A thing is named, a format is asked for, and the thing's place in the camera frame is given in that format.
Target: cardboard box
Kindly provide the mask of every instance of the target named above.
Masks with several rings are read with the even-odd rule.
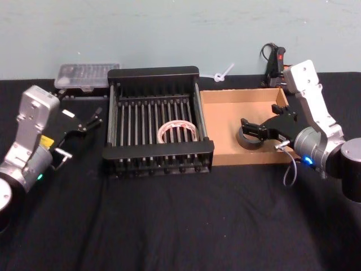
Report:
[[[202,108],[208,137],[215,149],[213,165],[288,163],[287,154],[276,151],[276,140],[264,142],[257,150],[242,148],[236,139],[241,119],[261,124],[275,116],[272,104],[288,105],[281,89],[231,89],[201,91]]]

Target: clear plastic container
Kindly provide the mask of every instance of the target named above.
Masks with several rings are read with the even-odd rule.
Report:
[[[115,63],[63,64],[54,85],[57,89],[81,89],[84,92],[91,92],[94,88],[107,88],[108,71],[119,67]]]

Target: cable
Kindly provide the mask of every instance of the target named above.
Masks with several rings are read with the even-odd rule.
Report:
[[[293,158],[293,156],[285,149],[285,147],[280,147],[279,150],[283,151],[285,154],[287,154],[291,159],[291,163],[290,165],[288,166],[286,172],[284,173],[284,176],[283,176],[283,185],[286,186],[286,187],[291,187],[294,185],[295,181],[296,181],[296,178],[297,178],[297,165],[296,165],[296,161],[295,159]],[[293,181],[287,185],[286,184],[286,178],[287,178],[287,175],[288,175],[288,172],[289,170],[291,169],[291,165],[293,164],[294,166],[294,176],[293,176]]]
[[[54,167],[53,165],[50,165],[50,167],[54,170],[57,171],[59,168],[61,168],[62,165],[64,165],[64,163],[68,160],[68,157],[64,156],[64,158],[62,159],[61,163],[57,166]]]
[[[265,48],[266,47],[275,47],[276,45],[274,44],[274,43],[271,43],[271,42],[269,42],[269,43],[266,43],[263,47],[262,47],[262,49],[261,49],[261,52],[259,53],[260,55],[262,54],[263,55],[263,57],[268,61],[268,58],[265,56]]]

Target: light blue wall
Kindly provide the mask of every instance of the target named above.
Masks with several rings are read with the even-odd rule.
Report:
[[[361,71],[360,13],[360,0],[2,0],[0,79],[97,62],[263,73],[269,41],[286,47],[286,64]]]

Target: black table surface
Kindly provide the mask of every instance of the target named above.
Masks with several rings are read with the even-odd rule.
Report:
[[[361,73],[319,77],[346,139],[360,137]],[[255,88],[260,80],[201,79],[200,87]],[[0,81],[0,157],[14,140],[21,94],[34,84],[54,88],[53,80]],[[99,106],[105,117],[106,100],[63,102],[81,119]],[[302,165],[292,188],[282,184],[286,165],[111,180],[100,170],[105,126],[32,188],[0,236],[0,270],[361,270],[361,209],[339,180]]]

